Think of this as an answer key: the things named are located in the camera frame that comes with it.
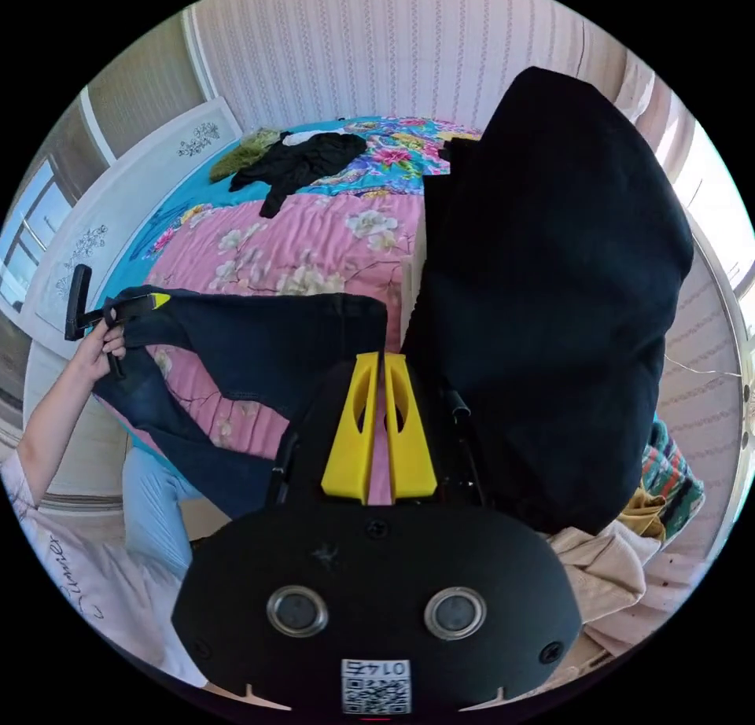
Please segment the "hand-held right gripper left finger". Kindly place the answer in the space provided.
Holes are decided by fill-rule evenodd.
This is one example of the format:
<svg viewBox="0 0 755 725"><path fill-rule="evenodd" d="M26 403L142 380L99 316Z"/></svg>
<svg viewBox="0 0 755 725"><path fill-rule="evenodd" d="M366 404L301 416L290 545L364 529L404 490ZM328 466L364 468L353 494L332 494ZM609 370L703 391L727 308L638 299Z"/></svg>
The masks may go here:
<svg viewBox="0 0 755 725"><path fill-rule="evenodd" d="M355 357L333 443L321 479L325 495L366 505L377 415L380 353Z"/></svg>

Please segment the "person's left hand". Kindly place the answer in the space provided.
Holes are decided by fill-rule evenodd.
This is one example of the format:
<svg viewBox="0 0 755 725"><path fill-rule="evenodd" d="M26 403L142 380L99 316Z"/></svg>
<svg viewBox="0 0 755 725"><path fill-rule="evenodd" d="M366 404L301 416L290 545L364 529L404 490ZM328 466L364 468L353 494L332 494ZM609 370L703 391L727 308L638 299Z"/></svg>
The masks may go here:
<svg viewBox="0 0 755 725"><path fill-rule="evenodd" d="M120 359L125 355L123 326L109 326L101 319L80 341L71 360L75 376L92 389L110 371L111 358Z"/></svg>

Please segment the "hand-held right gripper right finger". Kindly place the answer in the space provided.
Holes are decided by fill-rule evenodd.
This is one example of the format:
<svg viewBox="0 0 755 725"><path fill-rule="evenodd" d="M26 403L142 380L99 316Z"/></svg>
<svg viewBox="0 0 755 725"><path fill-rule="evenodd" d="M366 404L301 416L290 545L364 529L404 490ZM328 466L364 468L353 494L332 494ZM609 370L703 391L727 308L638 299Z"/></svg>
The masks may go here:
<svg viewBox="0 0 755 725"><path fill-rule="evenodd" d="M384 355L389 471L393 502L435 495L437 479L406 357Z"/></svg>

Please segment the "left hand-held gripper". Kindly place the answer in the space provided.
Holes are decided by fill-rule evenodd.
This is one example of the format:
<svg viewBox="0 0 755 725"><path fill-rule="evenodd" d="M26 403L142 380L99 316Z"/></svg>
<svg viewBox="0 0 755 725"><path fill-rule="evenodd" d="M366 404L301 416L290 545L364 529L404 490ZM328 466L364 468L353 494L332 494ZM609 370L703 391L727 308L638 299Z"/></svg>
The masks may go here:
<svg viewBox="0 0 755 725"><path fill-rule="evenodd" d="M105 319L109 326L122 325L123 338L125 344L125 327L129 322L136 318L146 315L151 310L157 310L169 302L171 296L167 293L151 293L150 296L137 296L126 300L110 300L99 310L92 314L92 319L87 324L87 333L101 319ZM111 358L109 360L111 371L109 374L115 374L119 377L122 373L120 369L120 359Z"/></svg>

